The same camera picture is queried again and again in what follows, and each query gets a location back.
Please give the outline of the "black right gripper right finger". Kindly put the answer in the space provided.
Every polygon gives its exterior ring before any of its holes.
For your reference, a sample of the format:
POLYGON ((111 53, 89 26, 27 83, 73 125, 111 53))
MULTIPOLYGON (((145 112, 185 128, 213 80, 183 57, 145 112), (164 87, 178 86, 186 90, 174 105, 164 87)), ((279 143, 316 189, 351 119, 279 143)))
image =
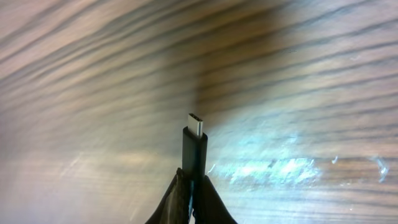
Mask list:
POLYGON ((200 182, 193 199, 195 224, 237 224, 207 175, 200 182))

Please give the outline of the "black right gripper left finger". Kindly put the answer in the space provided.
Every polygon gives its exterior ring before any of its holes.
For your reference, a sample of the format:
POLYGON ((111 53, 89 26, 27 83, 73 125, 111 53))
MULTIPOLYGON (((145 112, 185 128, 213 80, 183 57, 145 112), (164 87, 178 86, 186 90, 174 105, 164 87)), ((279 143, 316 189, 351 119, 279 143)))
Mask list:
POLYGON ((191 181, 178 168, 146 224, 188 224, 192 211, 191 198, 191 181))

